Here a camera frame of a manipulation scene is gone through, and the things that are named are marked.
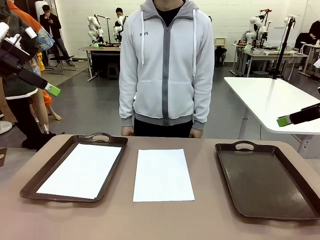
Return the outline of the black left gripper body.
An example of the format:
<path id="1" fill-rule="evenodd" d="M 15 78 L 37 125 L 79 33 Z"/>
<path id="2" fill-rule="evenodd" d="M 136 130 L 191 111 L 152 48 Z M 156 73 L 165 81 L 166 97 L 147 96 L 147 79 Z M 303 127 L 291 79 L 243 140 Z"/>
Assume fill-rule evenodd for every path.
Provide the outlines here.
<path id="1" fill-rule="evenodd" d="M 27 61 L 27 53 L 17 47 L 7 52 L 0 49 L 0 76 L 7 77 L 9 75 L 18 75 L 23 64 Z"/>

